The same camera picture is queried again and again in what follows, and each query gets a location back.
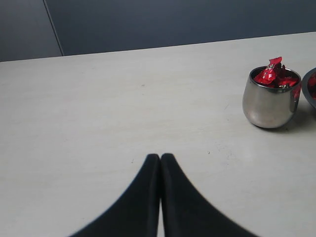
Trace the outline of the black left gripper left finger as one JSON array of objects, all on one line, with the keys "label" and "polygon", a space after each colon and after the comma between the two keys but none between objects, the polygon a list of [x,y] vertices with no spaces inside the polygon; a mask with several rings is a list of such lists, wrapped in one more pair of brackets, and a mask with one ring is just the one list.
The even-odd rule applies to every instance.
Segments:
[{"label": "black left gripper left finger", "polygon": [[158,231],[158,155],[147,155],[125,192],[74,237],[156,237]]}]

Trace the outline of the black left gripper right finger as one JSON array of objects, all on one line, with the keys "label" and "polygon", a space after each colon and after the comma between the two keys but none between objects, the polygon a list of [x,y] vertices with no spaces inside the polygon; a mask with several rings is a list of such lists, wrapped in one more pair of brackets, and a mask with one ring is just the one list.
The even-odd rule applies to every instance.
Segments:
[{"label": "black left gripper right finger", "polygon": [[210,204],[189,181],[173,154],[160,160],[166,237],[254,237]]}]

